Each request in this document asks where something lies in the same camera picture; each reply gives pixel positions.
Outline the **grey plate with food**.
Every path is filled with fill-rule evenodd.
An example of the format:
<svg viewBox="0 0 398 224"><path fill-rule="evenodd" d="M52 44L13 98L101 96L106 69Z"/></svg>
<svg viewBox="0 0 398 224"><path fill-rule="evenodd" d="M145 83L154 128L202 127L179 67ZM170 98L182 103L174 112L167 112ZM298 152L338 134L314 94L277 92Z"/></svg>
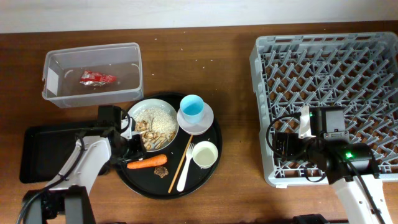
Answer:
<svg viewBox="0 0 398 224"><path fill-rule="evenodd" d="M133 131L140 132L147 152L166 148L177 136L177 112L174 107L159 99L148 99L136 103L127 112L136 122Z"/></svg>

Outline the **white plastic fork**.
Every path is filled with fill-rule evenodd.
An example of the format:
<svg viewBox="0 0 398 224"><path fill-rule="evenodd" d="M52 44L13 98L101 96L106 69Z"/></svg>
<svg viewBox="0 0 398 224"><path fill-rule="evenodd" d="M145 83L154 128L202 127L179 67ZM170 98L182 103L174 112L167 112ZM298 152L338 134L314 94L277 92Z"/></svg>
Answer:
<svg viewBox="0 0 398 224"><path fill-rule="evenodd" d="M187 149L186 155L185 155L185 163L184 163L184 167L182 170L182 173L180 175L180 178L178 180L177 183L177 190L179 192L182 192L185 188L185 184L187 181L187 175L188 175L188 170L189 170L189 166L190 166L190 161L192 160L192 153L193 153L193 149L195 147L194 143L191 143Z"/></svg>

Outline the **red snack wrapper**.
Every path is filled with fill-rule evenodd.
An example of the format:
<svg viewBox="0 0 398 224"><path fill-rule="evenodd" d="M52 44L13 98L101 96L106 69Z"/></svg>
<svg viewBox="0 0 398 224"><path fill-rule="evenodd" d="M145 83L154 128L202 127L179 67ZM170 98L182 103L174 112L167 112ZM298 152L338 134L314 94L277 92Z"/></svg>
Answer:
<svg viewBox="0 0 398 224"><path fill-rule="evenodd" d="M114 83L117 78L100 72L85 70L80 78L80 83L86 86L103 86Z"/></svg>

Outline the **small white cup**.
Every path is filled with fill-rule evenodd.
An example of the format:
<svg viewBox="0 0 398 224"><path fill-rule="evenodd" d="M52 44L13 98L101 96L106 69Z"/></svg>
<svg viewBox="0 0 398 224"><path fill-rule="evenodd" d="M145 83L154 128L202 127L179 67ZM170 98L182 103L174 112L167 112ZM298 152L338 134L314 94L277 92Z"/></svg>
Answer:
<svg viewBox="0 0 398 224"><path fill-rule="evenodd" d="M212 142L202 141L194 146L192 156L198 167L208 169L218 159L218 148Z"/></svg>

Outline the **blue plastic cup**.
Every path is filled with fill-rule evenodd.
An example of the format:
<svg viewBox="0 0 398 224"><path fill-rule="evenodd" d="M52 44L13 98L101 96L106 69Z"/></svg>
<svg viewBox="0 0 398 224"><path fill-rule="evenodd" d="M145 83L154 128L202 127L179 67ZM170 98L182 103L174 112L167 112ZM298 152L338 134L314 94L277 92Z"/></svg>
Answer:
<svg viewBox="0 0 398 224"><path fill-rule="evenodd" d="M199 123L203 118L205 103L198 95L187 95L180 102L184 119L191 124Z"/></svg>

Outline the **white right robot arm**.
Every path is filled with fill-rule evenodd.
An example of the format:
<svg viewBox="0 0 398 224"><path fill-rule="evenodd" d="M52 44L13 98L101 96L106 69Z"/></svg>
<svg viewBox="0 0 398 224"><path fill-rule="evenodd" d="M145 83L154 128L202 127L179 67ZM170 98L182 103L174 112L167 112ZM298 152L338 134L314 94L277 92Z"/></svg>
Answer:
<svg viewBox="0 0 398 224"><path fill-rule="evenodd" d="M367 144L351 144L346 131L303 139L298 134L275 133L267 143L282 159L303 157L322 170L350 223L392 223L378 164Z"/></svg>

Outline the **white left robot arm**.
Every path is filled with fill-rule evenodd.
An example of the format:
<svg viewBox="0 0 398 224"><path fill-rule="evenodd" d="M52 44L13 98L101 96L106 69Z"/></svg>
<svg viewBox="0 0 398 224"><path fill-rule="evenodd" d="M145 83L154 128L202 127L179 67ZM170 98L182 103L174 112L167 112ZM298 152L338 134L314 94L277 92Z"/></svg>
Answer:
<svg viewBox="0 0 398 224"><path fill-rule="evenodd" d="M75 149L58 174L42 189L30 190L23 199L17 223L47 223L65 215L67 223L95 223L90 190L108 162L136 158L143 151L140 132L119 134L103 130L100 135L78 134Z"/></svg>

